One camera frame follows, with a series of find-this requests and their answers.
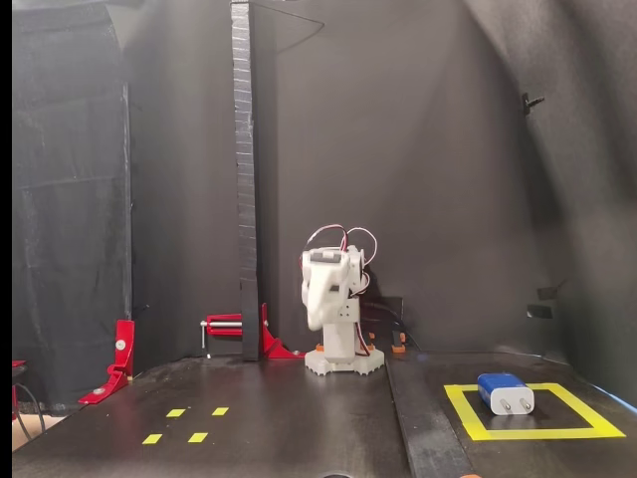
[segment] yellow tape square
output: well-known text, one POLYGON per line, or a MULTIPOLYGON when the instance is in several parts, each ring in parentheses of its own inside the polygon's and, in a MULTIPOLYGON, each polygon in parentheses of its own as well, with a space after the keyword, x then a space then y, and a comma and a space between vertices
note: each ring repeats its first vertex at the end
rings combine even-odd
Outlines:
POLYGON ((166 416, 168 418, 177 418, 178 416, 181 416, 184 411, 186 411, 185 408, 173 408, 168 412, 166 416))
POLYGON ((590 428, 552 428, 535 430, 488 430, 465 396, 465 391, 478 391, 477 385, 445 385, 465 430, 474 441, 486 440, 564 440, 575 438, 625 437, 608 420, 559 383, 527 383, 531 390, 548 390, 560 398, 590 424, 590 428))
POLYGON ((142 445, 154 445, 161 438, 161 433, 155 433, 152 435, 148 435, 148 438, 141 442, 142 445))
POLYGON ((212 412, 212 416, 222 416, 226 414, 226 411, 228 411, 230 408, 227 406, 219 406, 215 409, 215 411, 212 412))
POLYGON ((206 436, 208 436, 208 433, 193 433, 188 443, 201 443, 206 436))

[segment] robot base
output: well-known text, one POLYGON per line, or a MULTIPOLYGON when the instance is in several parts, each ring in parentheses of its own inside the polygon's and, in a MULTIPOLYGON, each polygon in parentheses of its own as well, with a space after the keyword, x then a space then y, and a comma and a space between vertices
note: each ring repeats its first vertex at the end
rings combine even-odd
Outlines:
POLYGON ((356 356, 350 363, 331 363, 325 359, 324 352, 312 351, 306 354, 306 367, 318 375, 331 371, 356 371, 367 375, 385 364, 385 354, 377 349, 370 351, 370 356, 356 356))

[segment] black clip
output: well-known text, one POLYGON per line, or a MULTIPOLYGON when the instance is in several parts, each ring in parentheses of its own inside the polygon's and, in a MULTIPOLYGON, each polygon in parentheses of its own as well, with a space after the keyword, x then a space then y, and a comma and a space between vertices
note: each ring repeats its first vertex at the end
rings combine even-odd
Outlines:
POLYGON ((535 105, 539 105, 543 101, 544 101, 544 97, 539 97, 539 98, 536 98, 535 100, 529 101, 529 94, 524 93, 522 95, 522 108, 523 108, 523 112, 525 113, 525 117, 531 114, 531 108, 533 108, 535 105))

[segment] black curtain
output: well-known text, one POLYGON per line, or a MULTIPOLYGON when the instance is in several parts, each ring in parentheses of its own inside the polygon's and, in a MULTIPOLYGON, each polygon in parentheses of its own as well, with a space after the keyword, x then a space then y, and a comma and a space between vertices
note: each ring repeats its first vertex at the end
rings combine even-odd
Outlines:
POLYGON ((106 380, 127 315, 122 73, 104 6, 14 8, 11 354, 54 413, 106 380))

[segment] red metal bracket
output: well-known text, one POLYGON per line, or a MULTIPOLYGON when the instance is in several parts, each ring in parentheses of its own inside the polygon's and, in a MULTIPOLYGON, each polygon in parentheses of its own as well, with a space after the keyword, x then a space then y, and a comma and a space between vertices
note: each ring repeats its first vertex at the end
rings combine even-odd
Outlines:
POLYGON ((120 388, 128 385, 132 376, 132 349, 135 332, 133 321, 117 321, 115 332, 115 363, 106 371, 110 375, 108 382, 78 400, 79 403, 96 404, 111 396, 120 388))
POLYGON ((241 314, 226 314, 223 316, 208 316, 206 317, 206 334, 209 336, 239 336, 241 337, 243 332, 241 327, 214 327, 215 322, 241 322, 241 314))
POLYGON ((263 336, 263 355, 268 359, 301 359, 304 352, 290 352, 283 346, 281 339, 275 339, 268 330, 268 306, 261 305, 261 327, 263 336))

